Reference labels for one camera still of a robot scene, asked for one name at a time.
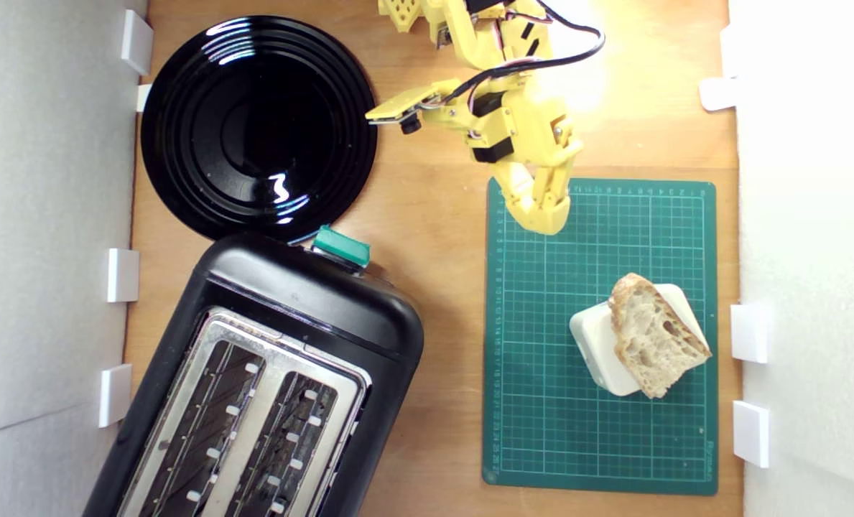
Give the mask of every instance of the toaster slot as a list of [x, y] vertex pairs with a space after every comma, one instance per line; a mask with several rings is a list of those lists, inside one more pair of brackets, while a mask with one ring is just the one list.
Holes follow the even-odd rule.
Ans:
[[227, 517], [286, 514], [318, 446], [325, 454], [334, 446], [319, 442], [337, 395], [324, 383], [295, 372], [286, 374]]
[[158, 444], [164, 458], [141, 516], [193, 515], [199, 510], [239, 415], [250, 402], [263, 358], [225, 340], [211, 347], [177, 428]]

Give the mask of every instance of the black plate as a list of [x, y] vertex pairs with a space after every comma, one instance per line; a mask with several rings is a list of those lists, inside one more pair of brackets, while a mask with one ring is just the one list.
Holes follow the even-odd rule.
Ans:
[[360, 194], [373, 106], [360, 65], [328, 34], [283, 17], [232, 19], [158, 73], [142, 156], [168, 209], [207, 238], [254, 230], [295, 242]]

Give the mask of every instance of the green button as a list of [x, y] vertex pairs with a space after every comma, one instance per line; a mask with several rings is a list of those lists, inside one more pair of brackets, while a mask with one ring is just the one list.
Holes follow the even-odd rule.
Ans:
[[368, 244], [351, 239], [343, 233], [335, 232], [328, 225], [324, 225], [318, 230], [318, 235], [315, 236], [315, 242], [312, 243], [312, 246], [332, 255], [340, 256], [345, 261], [353, 262], [361, 268], [367, 267], [370, 262], [370, 246]]

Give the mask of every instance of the white block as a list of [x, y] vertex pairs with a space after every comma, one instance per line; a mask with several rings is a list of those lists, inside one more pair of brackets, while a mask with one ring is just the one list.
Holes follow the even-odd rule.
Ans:
[[124, 17], [124, 43], [121, 46], [121, 59], [127, 62], [139, 75], [148, 75], [152, 66], [153, 30], [132, 9], [127, 9]]
[[735, 78], [706, 78], [698, 85], [702, 107], [706, 111], [721, 111], [732, 108], [739, 99], [738, 83]]
[[752, 363], [768, 363], [768, 313], [753, 305], [730, 305], [730, 337], [733, 357]]
[[[657, 284], [656, 290], [666, 299], [670, 307], [686, 327], [706, 343], [705, 334], [698, 325], [682, 289], [673, 284]], [[570, 318], [570, 332], [577, 341], [583, 360], [590, 369], [593, 380], [615, 396], [627, 396], [641, 389], [637, 380], [628, 372], [615, 354], [618, 338], [611, 328], [611, 309], [607, 302], [585, 309]]]
[[130, 393], [134, 379], [131, 364], [121, 364], [101, 372], [101, 403], [98, 408], [98, 427], [118, 422], [130, 409]]
[[769, 410], [735, 400], [733, 454], [757, 467], [769, 467]]
[[149, 92], [152, 91], [152, 85], [139, 85], [139, 92], [136, 97], [136, 112], [142, 113], [145, 111], [145, 101], [149, 98]]
[[139, 300], [139, 252], [108, 250], [108, 302]]

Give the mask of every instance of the white wall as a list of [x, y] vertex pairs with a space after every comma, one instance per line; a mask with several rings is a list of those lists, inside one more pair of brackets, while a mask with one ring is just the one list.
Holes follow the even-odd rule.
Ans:
[[771, 362], [744, 399], [771, 410], [771, 467], [746, 516], [854, 517], [854, 0], [731, 0], [741, 291], [771, 312]]
[[98, 372], [121, 362], [108, 248], [130, 242], [145, 0], [0, 0], [0, 515], [79, 514], [115, 429]]

